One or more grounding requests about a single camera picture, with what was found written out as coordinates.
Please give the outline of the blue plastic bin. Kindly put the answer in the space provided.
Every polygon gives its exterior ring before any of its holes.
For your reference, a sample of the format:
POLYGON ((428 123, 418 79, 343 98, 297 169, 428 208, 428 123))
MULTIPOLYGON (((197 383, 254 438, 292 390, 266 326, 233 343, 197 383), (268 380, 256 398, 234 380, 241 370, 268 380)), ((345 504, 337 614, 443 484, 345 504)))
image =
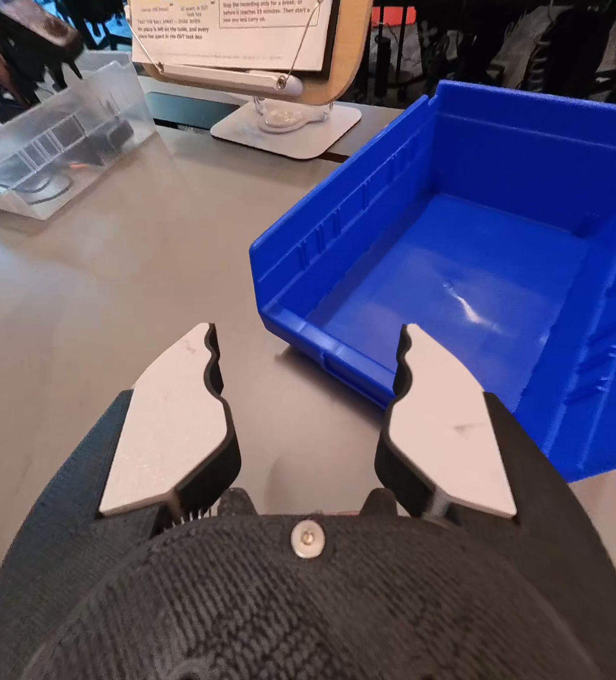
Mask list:
POLYGON ((567 481, 616 469, 616 105, 443 81, 250 265, 266 329, 382 408, 417 324, 567 481))

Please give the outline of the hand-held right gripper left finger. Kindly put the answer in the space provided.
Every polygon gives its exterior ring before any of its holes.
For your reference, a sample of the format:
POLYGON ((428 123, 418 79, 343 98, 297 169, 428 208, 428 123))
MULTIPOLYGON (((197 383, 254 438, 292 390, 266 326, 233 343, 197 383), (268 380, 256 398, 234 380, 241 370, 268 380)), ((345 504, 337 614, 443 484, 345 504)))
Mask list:
POLYGON ((216 326, 196 325, 135 382, 99 513, 163 505, 175 521, 216 504, 241 470, 233 415, 222 391, 216 326))

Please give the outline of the instruction sheet on stand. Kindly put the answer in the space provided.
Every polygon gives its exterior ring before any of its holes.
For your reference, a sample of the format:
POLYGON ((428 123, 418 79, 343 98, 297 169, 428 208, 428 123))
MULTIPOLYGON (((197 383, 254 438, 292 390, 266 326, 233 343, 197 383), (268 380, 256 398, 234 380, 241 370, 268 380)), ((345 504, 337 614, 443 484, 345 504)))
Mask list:
POLYGON ((244 95, 249 100, 211 127, 211 136, 294 160, 321 156, 361 113, 337 104, 354 81, 371 27, 371 1, 340 1, 330 67, 320 73, 142 64, 162 82, 244 95))

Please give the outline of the grey desk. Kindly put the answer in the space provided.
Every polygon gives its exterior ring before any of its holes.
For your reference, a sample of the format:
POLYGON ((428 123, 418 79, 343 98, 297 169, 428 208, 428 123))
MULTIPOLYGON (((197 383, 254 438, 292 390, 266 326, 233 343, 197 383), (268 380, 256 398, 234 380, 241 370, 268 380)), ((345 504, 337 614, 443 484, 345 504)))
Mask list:
POLYGON ((203 144, 156 135, 0 234, 0 679, 616 679, 616 568, 499 397, 516 517, 412 517, 386 407, 266 329, 250 246, 343 163, 203 144), (203 322, 236 480, 186 521, 100 515, 135 382, 203 322))

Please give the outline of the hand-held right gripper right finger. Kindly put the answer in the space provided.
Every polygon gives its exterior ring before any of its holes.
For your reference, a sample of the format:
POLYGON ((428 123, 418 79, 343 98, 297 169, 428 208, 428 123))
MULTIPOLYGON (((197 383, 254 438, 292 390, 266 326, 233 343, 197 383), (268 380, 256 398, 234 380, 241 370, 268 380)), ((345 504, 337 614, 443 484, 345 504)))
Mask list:
POLYGON ((375 472, 397 504, 412 517, 442 517, 460 506, 515 518, 482 385, 417 324, 400 330, 393 391, 375 472))

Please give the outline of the printed instruction sheet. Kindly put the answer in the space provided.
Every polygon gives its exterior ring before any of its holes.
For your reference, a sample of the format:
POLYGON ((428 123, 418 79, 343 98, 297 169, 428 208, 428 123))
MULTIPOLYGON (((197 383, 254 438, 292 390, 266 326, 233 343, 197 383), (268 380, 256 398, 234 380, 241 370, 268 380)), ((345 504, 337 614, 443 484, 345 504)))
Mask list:
POLYGON ((127 1, 133 59, 217 69, 320 73, 340 1, 127 1))

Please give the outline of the clear plastic bin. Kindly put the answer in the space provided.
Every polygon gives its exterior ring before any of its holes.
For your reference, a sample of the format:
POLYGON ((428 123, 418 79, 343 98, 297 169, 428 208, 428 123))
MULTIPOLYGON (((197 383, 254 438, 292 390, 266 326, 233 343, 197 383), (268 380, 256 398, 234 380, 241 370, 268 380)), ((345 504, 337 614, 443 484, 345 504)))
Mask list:
MULTIPOLYGON (((47 220, 156 132, 127 52, 83 52, 82 79, 63 67, 67 88, 53 92, 46 76, 39 104, 0 121, 0 210, 47 220), (127 119, 134 138, 103 162, 89 138, 114 118, 127 119)), ((0 93, 0 116, 11 103, 0 93)))

